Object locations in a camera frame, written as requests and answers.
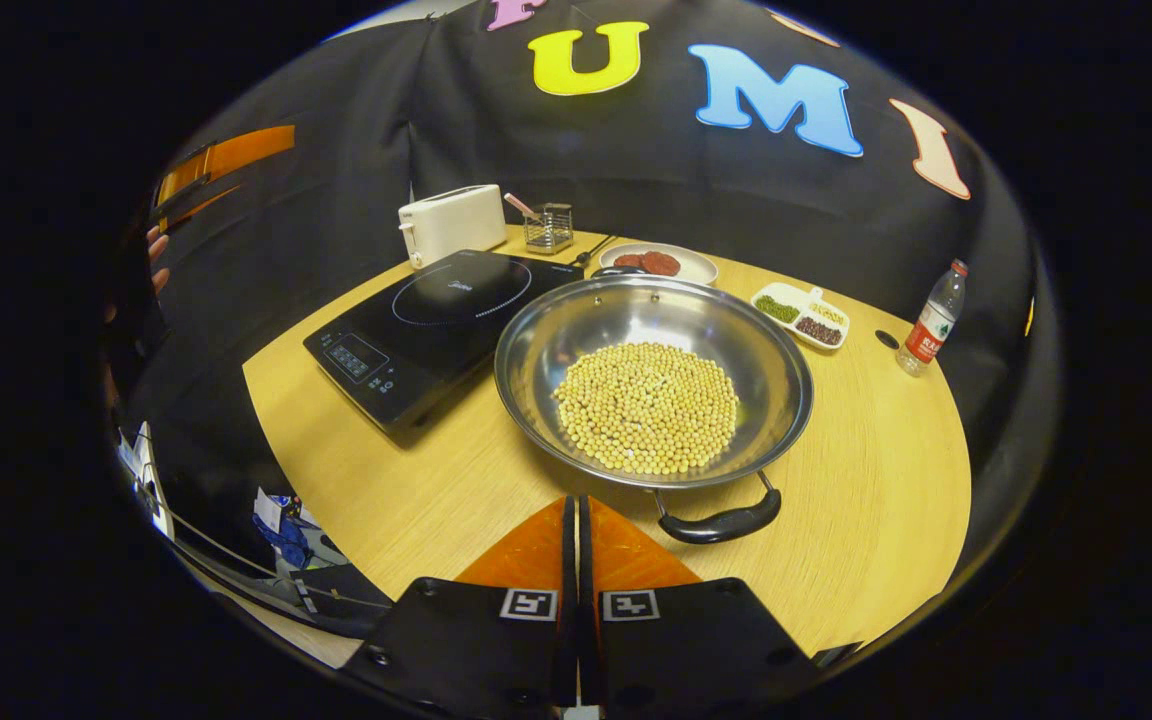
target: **utensil holder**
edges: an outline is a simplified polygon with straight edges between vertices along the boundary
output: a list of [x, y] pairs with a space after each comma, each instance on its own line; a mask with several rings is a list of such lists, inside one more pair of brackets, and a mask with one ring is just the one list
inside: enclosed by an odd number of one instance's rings
[[573, 206], [563, 202], [545, 202], [536, 210], [536, 219], [522, 218], [526, 250], [554, 255], [573, 242]]

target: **water bottle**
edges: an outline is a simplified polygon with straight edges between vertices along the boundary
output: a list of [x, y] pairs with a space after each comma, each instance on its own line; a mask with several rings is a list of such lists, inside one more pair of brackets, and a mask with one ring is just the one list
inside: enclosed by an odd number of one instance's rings
[[950, 336], [954, 323], [963, 313], [963, 302], [968, 293], [968, 265], [955, 260], [950, 270], [935, 281], [927, 305], [923, 305], [918, 321], [905, 338], [905, 344], [896, 351], [896, 363], [907, 373], [918, 377], [923, 369], [941, 351], [945, 339]]

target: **white divided dish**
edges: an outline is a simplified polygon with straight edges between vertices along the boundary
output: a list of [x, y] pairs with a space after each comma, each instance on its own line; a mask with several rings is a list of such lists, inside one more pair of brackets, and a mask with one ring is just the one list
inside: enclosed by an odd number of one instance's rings
[[642, 255], [650, 250], [664, 252], [677, 260], [679, 273], [673, 276], [681, 281], [712, 285], [718, 279], [718, 265], [710, 263], [704, 255], [687, 250], [685, 247], [666, 245], [664, 242], [630, 242], [626, 245], [608, 247], [598, 256], [598, 265], [600, 268], [611, 268], [621, 255]]
[[[772, 318], [772, 314], [767, 314], [768, 318], [776, 320], [782, 328], [790, 331], [794, 336], [798, 338], [801, 341], [812, 346], [819, 347], [820, 350], [838, 350], [842, 347], [842, 343], [847, 342], [847, 328], [851, 327], [851, 318], [844, 313], [842, 310], [838, 310], [836, 306], [829, 305], [828, 302], [823, 300], [824, 290], [819, 287], [813, 287], [812, 291], [802, 291], [791, 285], [786, 283], [771, 283], [764, 287], [763, 290], [756, 291], [753, 297], [750, 297], [750, 304], [753, 304], [759, 296], [768, 296], [776, 301], [778, 304], [795, 306], [799, 311], [799, 316], [794, 319], [794, 323], [781, 323], [778, 318]], [[820, 314], [819, 311], [813, 310], [813, 306], [827, 310], [829, 313], [840, 316], [842, 318], [841, 323], [826, 318], [826, 316]], [[836, 329], [842, 333], [842, 336], [838, 339], [838, 344], [827, 344], [817, 340], [817, 338], [810, 336], [808, 333], [799, 331], [795, 325], [799, 323], [803, 318], [813, 319], [816, 323], [824, 325], [824, 327]]]

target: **white toaster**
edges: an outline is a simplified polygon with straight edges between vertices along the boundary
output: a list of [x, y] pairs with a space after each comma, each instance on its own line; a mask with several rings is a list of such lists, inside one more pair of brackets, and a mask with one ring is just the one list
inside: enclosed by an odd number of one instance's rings
[[397, 210], [407, 256], [424, 268], [458, 250], [490, 250], [505, 242], [500, 187], [473, 184]]

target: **round table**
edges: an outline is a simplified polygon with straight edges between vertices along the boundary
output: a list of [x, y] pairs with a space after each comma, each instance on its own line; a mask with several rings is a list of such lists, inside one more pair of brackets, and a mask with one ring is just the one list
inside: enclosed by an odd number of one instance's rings
[[[544, 258], [575, 260], [602, 240]], [[613, 241], [609, 247], [621, 242]], [[498, 252], [526, 255], [509, 227]], [[773, 281], [810, 283], [726, 260], [718, 290], [742, 300]], [[598, 268], [598, 258], [588, 272]], [[389, 597], [415, 578], [454, 578], [532, 511], [563, 495], [598, 497], [643, 528], [704, 579], [745, 581], [809, 655], [870, 642], [945, 588], [967, 533], [970, 468], [954, 397], [940, 366], [920, 378], [897, 366], [879, 329], [904, 340], [910, 323], [849, 297], [824, 300], [850, 316], [844, 346], [799, 343], [812, 369], [812, 419], [767, 468], [782, 493], [773, 523], [735, 541], [694, 546], [657, 526], [655, 502], [558, 461], [507, 415], [490, 370], [399, 446], [333, 386], [302, 341], [324, 324], [411, 274], [403, 263], [321, 306], [243, 364], [248, 392], [279, 465], [323, 529]], [[763, 495], [758, 478], [672, 492], [669, 511], [700, 518]]]

